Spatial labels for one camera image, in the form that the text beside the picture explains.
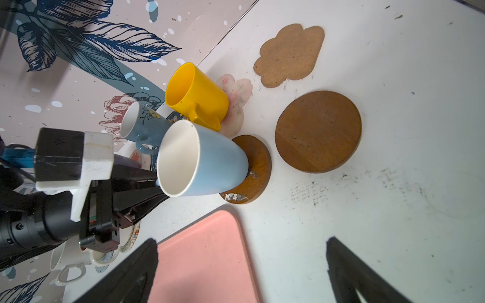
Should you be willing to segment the light blue mug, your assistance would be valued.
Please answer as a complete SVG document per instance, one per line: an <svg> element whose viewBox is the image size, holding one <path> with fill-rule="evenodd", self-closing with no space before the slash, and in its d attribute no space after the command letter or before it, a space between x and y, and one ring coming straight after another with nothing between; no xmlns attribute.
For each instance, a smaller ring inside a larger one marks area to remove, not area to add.
<svg viewBox="0 0 485 303"><path fill-rule="evenodd" d="M123 117L120 135L136 143L143 154L157 154L157 149L172 123L141 102L134 102Z"/></svg>

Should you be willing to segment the pink serving tray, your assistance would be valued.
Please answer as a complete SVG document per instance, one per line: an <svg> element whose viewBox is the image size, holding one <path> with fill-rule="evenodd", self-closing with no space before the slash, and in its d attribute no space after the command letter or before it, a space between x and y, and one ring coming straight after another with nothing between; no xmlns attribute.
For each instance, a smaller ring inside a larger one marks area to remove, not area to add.
<svg viewBox="0 0 485 303"><path fill-rule="evenodd" d="M149 302L260 302L238 219L226 210L161 242Z"/></svg>

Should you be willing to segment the cork flower coaster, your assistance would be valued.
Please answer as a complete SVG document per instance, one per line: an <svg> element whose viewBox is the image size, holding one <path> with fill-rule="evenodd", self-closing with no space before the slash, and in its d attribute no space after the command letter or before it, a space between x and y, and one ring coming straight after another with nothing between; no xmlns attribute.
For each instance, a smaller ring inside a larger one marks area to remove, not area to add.
<svg viewBox="0 0 485 303"><path fill-rule="evenodd" d="M261 46L254 72L267 88L276 88L286 80L301 80L313 71L324 38L320 26L305 29L298 23L288 25Z"/></svg>

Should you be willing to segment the yellow mug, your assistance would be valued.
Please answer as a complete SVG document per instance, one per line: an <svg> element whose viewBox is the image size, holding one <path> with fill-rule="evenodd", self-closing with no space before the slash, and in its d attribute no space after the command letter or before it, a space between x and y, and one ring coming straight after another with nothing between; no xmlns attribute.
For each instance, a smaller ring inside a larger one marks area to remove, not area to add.
<svg viewBox="0 0 485 303"><path fill-rule="evenodd" d="M216 132L229 110L226 93L193 63L181 65L173 74L165 103L191 122Z"/></svg>

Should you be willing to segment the brown round wooden coaster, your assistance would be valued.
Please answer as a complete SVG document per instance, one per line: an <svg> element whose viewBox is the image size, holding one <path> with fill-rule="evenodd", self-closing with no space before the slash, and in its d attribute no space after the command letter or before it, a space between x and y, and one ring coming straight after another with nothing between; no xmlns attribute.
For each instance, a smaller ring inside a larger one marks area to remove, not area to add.
<svg viewBox="0 0 485 303"><path fill-rule="evenodd" d="M328 90L310 92L291 102L275 129L279 155L306 173L325 173L347 162L360 143L362 119L346 96Z"/></svg>

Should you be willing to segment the white blue mug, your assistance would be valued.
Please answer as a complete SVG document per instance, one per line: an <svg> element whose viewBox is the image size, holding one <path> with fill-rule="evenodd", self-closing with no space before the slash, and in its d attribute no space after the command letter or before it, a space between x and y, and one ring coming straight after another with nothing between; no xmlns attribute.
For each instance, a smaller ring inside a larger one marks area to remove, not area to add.
<svg viewBox="0 0 485 303"><path fill-rule="evenodd" d="M226 192L248 171L248 158L235 142L188 120L167 130L157 156L157 181L171 198Z"/></svg>

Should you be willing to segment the dark glossy round coaster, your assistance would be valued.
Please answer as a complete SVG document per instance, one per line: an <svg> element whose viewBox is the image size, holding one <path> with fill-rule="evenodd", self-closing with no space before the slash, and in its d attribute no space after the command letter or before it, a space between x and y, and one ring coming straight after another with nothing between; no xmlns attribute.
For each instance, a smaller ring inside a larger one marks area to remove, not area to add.
<svg viewBox="0 0 485 303"><path fill-rule="evenodd" d="M246 153L248 174L239 186L219 195L226 202L242 205L255 201L266 189L272 172L272 159L266 145L255 136L241 135L232 141Z"/></svg>

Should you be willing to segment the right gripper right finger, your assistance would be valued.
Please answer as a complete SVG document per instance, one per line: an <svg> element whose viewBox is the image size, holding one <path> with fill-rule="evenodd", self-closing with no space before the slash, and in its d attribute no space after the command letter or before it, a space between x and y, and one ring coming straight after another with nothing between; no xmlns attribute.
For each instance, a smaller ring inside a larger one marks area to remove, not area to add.
<svg viewBox="0 0 485 303"><path fill-rule="evenodd" d="M337 302L409 302L336 237L327 241L328 275Z"/></svg>

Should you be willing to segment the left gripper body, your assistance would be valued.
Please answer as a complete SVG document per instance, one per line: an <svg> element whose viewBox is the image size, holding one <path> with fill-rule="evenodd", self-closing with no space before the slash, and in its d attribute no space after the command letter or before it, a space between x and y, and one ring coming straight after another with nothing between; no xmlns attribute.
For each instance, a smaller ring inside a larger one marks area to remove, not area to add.
<svg viewBox="0 0 485 303"><path fill-rule="evenodd" d="M81 245L106 252L120 229L135 225L169 197L155 172L115 165L110 180L91 182L79 222L70 220L69 191L47 195L41 207L41 238L56 245L79 236Z"/></svg>

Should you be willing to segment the pink flower coaster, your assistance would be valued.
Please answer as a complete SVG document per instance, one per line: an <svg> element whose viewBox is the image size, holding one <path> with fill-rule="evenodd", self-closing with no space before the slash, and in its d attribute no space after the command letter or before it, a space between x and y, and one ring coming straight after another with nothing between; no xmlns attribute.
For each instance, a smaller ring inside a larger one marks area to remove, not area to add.
<svg viewBox="0 0 485 303"><path fill-rule="evenodd" d="M228 138L236 136L244 122L243 107L249 101L253 85L247 78L235 80L231 74L221 76L216 84L226 93L229 99L229 109L221 122L219 133Z"/></svg>

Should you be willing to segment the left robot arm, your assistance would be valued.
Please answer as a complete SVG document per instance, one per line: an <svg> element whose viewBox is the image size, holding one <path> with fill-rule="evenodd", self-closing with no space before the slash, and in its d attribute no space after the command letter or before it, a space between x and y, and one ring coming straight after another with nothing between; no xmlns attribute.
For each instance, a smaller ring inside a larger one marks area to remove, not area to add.
<svg viewBox="0 0 485 303"><path fill-rule="evenodd" d="M135 225L169 197L152 171L117 165L110 180L92 181L79 222L71 220L73 195L16 192L18 169L1 168L1 269L78 238L103 253L120 245L120 230Z"/></svg>

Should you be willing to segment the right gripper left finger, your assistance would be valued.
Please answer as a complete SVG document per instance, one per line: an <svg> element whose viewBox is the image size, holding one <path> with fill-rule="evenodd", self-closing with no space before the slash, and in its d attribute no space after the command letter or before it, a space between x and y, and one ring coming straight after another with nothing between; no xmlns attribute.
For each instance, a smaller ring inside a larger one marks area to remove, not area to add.
<svg viewBox="0 0 485 303"><path fill-rule="evenodd" d="M77 302L147 302L158 261L157 242L148 239Z"/></svg>

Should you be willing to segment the white mug front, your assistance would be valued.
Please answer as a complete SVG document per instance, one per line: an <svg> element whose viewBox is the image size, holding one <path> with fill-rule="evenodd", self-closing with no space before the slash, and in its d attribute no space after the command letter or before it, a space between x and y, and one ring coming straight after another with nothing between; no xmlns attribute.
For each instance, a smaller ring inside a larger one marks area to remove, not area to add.
<svg viewBox="0 0 485 303"><path fill-rule="evenodd" d="M64 287L81 280L87 272L88 265L91 265L90 254L80 247L80 241L77 238L67 240L52 250L50 269L59 271L59 273L51 284ZM68 279L68 272L71 268L80 273L74 279Z"/></svg>

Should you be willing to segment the blue cartoon round coaster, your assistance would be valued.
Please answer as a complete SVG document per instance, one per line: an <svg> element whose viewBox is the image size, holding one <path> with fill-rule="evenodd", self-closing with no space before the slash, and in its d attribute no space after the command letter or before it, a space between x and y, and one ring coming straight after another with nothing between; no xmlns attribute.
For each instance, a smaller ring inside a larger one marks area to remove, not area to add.
<svg viewBox="0 0 485 303"><path fill-rule="evenodd" d="M154 142L154 145L152 146L152 150L155 151L154 154L151 154L150 156L150 169L151 171L156 171L156 160L157 160L157 155L158 155L158 149L159 146L162 142L162 138L166 131L169 129L169 125L174 124L175 122L178 122L180 120L188 120L187 117L183 116L179 112L173 111L168 115L168 117L162 117L163 120L166 122L157 122L154 124L155 129L151 131L151 137L152 141Z"/></svg>

